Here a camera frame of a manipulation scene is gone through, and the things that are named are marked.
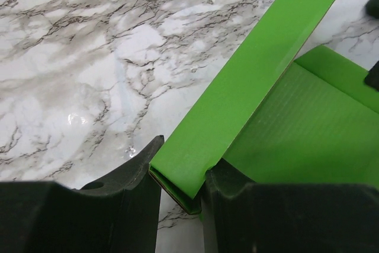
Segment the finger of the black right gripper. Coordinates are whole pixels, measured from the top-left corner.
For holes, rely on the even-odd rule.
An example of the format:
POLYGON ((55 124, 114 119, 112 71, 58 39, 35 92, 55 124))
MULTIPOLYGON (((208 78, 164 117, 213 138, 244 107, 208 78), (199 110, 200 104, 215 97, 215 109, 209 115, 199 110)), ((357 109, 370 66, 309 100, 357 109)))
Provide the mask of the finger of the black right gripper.
POLYGON ((377 62, 364 78, 365 85, 379 91, 379 62, 377 62))
POLYGON ((375 19, 379 19, 379 0, 368 0, 365 4, 365 13, 375 19))

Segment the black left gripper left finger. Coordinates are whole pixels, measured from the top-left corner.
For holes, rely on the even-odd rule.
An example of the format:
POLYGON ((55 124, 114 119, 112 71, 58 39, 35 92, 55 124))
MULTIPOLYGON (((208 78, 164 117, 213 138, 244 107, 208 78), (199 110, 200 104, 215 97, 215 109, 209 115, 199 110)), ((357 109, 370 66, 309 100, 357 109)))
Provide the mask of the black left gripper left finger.
POLYGON ((156 136, 134 158, 81 189, 53 181, 1 183, 2 252, 154 252, 161 189, 149 163, 156 136))

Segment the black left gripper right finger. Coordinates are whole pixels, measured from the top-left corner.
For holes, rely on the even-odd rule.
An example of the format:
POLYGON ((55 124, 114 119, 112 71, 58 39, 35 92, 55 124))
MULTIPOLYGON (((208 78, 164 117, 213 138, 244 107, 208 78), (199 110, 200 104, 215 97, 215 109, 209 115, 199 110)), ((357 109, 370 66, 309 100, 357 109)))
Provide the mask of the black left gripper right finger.
POLYGON ((377 252, 378 191, 260 184, 225 160, 201 190, 206 252, 377 252))

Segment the green paper box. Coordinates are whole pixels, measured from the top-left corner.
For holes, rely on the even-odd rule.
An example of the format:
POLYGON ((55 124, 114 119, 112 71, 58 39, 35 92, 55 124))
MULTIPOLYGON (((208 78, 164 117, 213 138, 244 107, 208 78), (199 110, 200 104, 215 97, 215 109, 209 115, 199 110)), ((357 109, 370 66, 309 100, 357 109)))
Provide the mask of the green paper box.
POLYGON ((369 70, 323 45, 299 54, 334 1, 275 0, 152 159, 187 213, 222 159, 261 183, 378 186, 369 70))

